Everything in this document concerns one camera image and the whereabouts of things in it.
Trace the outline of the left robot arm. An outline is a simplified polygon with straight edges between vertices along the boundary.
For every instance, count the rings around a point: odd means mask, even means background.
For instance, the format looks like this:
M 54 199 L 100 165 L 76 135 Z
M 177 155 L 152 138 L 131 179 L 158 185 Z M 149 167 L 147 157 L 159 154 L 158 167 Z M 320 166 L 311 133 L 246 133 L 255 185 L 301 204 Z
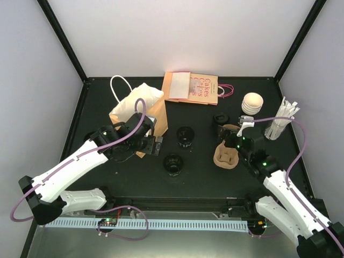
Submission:
M 124 162 L 137 152 L 157 156 L 162 137 L 153 135 L 155 124 L 156 118 L 137 112 L 126 122 L 89 133 L 77 151 L 49 171 L 36 177 L 22 177 L 18 183 L 36 223 L 46 225 L 74 211 L 112 213 L 116 202 L 105 187 L 83 191 L 67 188 L 109 160 Z

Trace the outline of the black paper cup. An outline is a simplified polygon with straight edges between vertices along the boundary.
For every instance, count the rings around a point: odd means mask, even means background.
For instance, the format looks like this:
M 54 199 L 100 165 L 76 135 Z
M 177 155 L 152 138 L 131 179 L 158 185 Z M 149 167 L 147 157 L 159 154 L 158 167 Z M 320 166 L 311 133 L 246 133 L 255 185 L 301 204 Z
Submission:
M 189 148 L 194 140 L 195 132 L 190 126 L 181 126 L 178 128 L 176 136 L 180 147 Z
M 163 167 L 170 176 L 178 176 L 183 168 L 183 159 L 177 154 L 169 154 L 163 159 Z

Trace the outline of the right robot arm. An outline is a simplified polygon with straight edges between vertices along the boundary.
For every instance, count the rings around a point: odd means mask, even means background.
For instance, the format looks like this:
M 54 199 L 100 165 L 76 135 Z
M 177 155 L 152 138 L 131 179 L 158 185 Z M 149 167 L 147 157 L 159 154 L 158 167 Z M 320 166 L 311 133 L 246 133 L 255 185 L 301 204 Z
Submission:
M 223 125 L 220 142 L 234 148 L 248 171 L 264 186 L 244 203 L 245 212 L 272 222 L 296 246 L 299 257 L 343 257 L 343 225 L 324 216 L 266 153 L 261 130 L 252 123 Z

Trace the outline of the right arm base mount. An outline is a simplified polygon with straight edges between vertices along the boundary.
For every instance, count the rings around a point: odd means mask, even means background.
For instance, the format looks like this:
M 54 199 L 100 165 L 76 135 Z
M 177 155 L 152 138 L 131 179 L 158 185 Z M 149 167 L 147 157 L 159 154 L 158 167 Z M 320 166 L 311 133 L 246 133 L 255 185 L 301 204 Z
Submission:
M 221 212 L 229 217 L 263 219 L 263 216 L 258 214 L 255 204 L 251 200 L 244 198 L 227 199 Z

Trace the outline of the orange paper bag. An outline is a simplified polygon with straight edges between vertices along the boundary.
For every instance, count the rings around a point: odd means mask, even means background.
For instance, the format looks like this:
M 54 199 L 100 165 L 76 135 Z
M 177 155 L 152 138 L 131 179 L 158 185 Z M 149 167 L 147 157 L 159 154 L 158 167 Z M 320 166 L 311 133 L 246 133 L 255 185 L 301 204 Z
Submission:
M 117 90 L 113 87 L 115 78 L 122 79 L 129 87 L 130 93 L 123 99 L 118 98 Z M 110 89 L 117 101 L 117 105 L 109 113 L 113 124 L 120 121 L 126 122 L 136 111 L 143 111 L 143 104 L 137 101 L 141 98 L 145 102 L 146 115 L 156 119 L 153 136 L 161 137 L 167 132 L 168 119 L 163 91 L 150 87 L 146 83 L 133 89 L 128 81 L 120 75 L 115 75 L 110 79 Z

